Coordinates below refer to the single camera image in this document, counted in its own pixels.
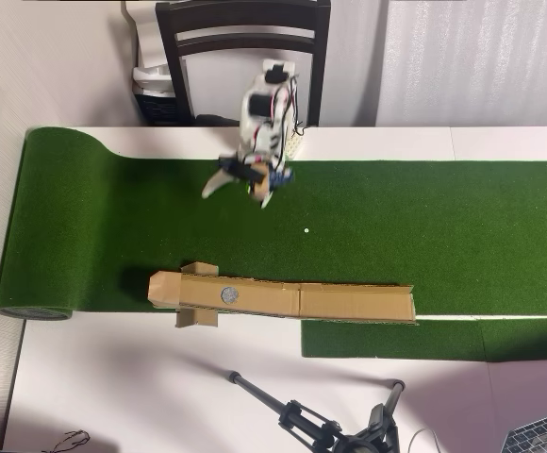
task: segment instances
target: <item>artificial grass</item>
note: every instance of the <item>artificial grass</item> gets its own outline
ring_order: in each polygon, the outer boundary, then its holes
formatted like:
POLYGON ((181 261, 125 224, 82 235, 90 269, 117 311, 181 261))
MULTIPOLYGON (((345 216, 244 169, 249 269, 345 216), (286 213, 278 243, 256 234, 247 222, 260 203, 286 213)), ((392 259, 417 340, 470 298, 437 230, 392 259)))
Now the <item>artificial grass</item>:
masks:
MULTIPOLYGON (((261 210, 241 185, 201 199, 213 161, 129 159, 70 129, 31 132, 0 312, 151 311, 149 276, 201 260, 228 276, 412 284, 418 314, 547 314, 547 162, 291 166, 296 180, 261 210)), ((309 328, 316 343, 323 325, 309 328)))
POLYGON ((481 327, 476 321, 419 321, 417 326, 304 321, 301 336, 304 357, 486 359, 481 327))
POLYGON ((435 361, 547 360, 547 319, 419 321, 417 326, 305 321, 304 357, 435 361))

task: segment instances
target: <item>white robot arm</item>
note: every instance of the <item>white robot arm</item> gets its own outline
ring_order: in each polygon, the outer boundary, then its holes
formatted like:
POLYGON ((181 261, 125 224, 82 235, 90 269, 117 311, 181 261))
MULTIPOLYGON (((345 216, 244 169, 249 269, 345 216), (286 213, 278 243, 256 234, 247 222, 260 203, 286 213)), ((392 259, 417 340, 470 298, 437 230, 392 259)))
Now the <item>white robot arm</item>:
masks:
POLYGON ((221 168, 207 182, 203 198, 241 179, 265 208, 273 190, 292 178, 291 169, 285 167, 285 145, 296 121, 294 63, 266 59, 263 74, 242 99, 238 151, 232 158, 220 158, 221 168))

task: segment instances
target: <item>camera tripod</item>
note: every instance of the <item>camera tripod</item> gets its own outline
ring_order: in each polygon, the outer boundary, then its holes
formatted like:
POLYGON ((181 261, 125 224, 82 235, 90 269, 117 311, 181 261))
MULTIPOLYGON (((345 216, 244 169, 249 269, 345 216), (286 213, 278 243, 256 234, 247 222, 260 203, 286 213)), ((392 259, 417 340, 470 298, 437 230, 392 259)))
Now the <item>camera tripod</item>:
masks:
POLYGON ((288 404, 278 401, 251 384, 236 371, 231 372, 229 381, 240 385, 246 392, 279 414, 280 427, 313 453, 400 453, 399 437, 397 435, 397 426, 393 420, 393 412, 401 392, 406 388, 401 380, 395 381, 389 399, 384 405, 377 404, 374 406, 370 413, 368 426, 353 436, 342 434, 340 425, 337 422, 322 417, 317 412, 301 405, 298 401, 292 400, 288 404), (301 414, 302 411, 321 420, 322 425, 318 426, 305 418, 301 414), (313 439, 313 442, 310 444, 305 438, 299 436, 293 430, 294 428, 313 439))

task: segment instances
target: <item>table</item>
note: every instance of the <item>table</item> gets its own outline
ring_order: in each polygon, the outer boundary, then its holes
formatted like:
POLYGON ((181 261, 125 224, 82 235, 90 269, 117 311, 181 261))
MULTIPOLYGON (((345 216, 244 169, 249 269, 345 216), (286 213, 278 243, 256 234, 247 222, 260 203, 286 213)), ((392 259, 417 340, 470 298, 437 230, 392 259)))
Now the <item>table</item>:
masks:
MULTIPOLYGON (((215 159, 237 142, 233 128, 78 130, 130 157, 215 159)), ((299 159, 547 159, 547 127, 314 128, 302 146, 299 159)), ((171 314, 75 313, 26 323, 4 448, 48 450, 82 428, 91 441, 79 453, 306 451, 224 379, 229 369, 349 433, 400 378, 403 451, 423 426, 446 452, 499 451, 509 428, 547 415, 547 361, 304 359, 297 320, 224 314, 217 328, 175 329, 171 314)), ((413 451, 435 449, 422 437, 413 451)))

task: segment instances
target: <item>chair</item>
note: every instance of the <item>chair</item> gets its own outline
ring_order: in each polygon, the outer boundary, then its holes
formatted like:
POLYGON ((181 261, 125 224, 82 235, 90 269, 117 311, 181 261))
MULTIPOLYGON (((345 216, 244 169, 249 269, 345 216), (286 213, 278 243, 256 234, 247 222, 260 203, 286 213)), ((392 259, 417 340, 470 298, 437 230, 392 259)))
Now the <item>chair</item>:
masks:
POLYGON ((216 115, 194 118, 181 57, 224 49, 286 49, 312 55, 307 126, 320 122, 323 71, 328 43, 330 0, 195 0, 157 3, 160 36, 169 63, 183 126, 237 126, 238 122, 216 115), (229 25, 275 25, 313 30, 314 37, 279 33, 230 33, 179 40, 177 33, 229 25))

